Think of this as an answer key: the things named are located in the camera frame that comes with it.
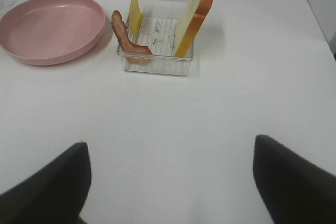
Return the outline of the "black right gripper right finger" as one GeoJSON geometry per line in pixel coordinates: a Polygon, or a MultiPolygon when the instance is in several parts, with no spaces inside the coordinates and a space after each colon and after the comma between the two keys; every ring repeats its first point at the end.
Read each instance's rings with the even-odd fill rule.
{"type": "Polygon", "coordinates": [[[335,176],[257,135],[253,176],[274,223],[335,223],[335,176]]]}

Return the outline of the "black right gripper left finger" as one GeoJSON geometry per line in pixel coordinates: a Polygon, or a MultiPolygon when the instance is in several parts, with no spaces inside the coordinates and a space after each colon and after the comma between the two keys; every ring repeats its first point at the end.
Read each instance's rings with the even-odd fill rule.
{"type": "Polygon", "coordinates": [[[91,180],[88,145],[75,143],[1,194],[1,223],[83,223],[91,180]]]}

